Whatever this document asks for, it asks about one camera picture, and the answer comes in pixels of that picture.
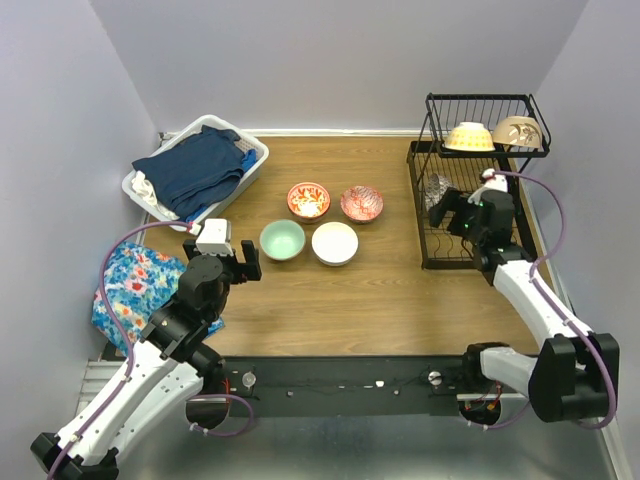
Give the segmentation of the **blue zigzag pattern bowl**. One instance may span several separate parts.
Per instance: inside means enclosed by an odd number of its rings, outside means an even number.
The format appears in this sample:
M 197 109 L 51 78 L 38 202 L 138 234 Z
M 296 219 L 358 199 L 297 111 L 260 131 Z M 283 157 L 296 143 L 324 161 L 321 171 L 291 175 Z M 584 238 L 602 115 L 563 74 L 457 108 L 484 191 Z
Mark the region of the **blue zigzag pattern bowl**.
M 366 224 L 380 216 L 384 208 L 384 200 L 380 192 L 373 187 L 356 185 L 349 187 L 341 194 L 340 207 L 349 220 Z

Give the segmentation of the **white ribbed bowl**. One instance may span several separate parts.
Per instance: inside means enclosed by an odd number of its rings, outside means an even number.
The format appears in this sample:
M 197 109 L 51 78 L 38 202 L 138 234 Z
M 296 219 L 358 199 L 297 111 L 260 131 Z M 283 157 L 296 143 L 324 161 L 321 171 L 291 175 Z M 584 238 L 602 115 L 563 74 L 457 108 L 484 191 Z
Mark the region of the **white ribbed bowl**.
M 329 266 L 342 266 L 356 255 L 359 239 L 354 229 L 341 222 L 320 225 L 311 239 L 312 250 L 318 260 Z

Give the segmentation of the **celadon green bowl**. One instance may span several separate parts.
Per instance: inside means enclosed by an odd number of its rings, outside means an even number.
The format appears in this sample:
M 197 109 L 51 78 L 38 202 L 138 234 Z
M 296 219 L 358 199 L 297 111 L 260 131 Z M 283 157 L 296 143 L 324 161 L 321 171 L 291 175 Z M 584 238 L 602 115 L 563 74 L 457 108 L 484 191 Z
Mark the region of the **celadon green bowl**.
M 276 220 L 262 230 L 259 237 L 264 254 L 275 261 L 287 261 L 298 256 L 305 247 L 303 228 L 292 220 Z

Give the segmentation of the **brown lattice pattern bowl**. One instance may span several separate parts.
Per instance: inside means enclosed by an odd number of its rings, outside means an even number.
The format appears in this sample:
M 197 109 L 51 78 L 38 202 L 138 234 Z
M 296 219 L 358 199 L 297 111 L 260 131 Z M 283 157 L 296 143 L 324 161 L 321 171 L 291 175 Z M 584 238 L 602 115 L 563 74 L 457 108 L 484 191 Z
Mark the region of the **brown lattice pattern bowl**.
M 432 174 L 424 187 L 424 200 L 426 210 L 437 205 L 449 188 L 455 188 L 453 183 L 445 176 Z

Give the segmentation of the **beige bowl brown leaf pattern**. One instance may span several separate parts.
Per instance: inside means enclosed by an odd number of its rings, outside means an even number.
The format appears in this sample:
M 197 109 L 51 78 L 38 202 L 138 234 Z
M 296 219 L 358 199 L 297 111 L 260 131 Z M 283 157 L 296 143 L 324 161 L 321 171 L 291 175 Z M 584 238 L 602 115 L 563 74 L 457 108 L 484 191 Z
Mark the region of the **beige bowl brown leaf pattern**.
M 538 122 L 529 116 L 508 116 L 502 119 L 492 133 L 495 143 L 538 149 L 542 146 L 542 133 Z

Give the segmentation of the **orange floral pattern bowl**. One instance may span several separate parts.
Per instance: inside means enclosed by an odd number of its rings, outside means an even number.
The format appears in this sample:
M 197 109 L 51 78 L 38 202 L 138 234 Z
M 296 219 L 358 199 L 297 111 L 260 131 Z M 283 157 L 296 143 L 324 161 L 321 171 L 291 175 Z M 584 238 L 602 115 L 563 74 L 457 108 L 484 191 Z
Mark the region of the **orange floral pattern bowl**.
M 314 182 L 301 182 L 294 185 L 287 194 L 287 207 L 305 216 L 312 216 L 329 210 L 331 198 L 329 192 Z

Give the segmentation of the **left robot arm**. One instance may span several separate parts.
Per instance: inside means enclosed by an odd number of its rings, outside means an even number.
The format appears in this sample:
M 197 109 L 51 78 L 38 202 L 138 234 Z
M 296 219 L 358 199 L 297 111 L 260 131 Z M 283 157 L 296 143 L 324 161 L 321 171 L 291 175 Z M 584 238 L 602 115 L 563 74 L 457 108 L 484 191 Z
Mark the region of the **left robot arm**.
M 177 291 L 150 317 L 114 376 L 56 433 L 41 433 L 31 451 L 50 479 L 115 479 L 127 454 L 177 405 L 210 401 L 225 414 L 246 405 L 231 392 L 223 358 L 204 344 L 231 286 L 261 278 L 259 252 L 244 259 L 224 243 L 187 241 L 189 263 Z

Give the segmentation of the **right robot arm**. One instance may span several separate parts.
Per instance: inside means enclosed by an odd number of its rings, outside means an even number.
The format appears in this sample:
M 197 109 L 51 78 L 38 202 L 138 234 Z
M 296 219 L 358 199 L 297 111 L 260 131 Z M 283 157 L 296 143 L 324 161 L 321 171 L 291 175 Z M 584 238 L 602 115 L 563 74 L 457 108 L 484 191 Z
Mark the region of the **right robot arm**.
M 475 268 L 520 315 L 540 347 L 536 358 L 498 345 L 484 346 L 464 362 L 460 379 L 480 392 L 494 381 L 525 396 L 547 423 L 575 421 L 590 429 L 615 417 L 619 345 L 581 322 L 543 281 L 527 252 L 512 240 L 514 201 L 506 192 L 481 188 L 471 195 L 449 188 L 429 211 L 438 226 L 472 246 Z

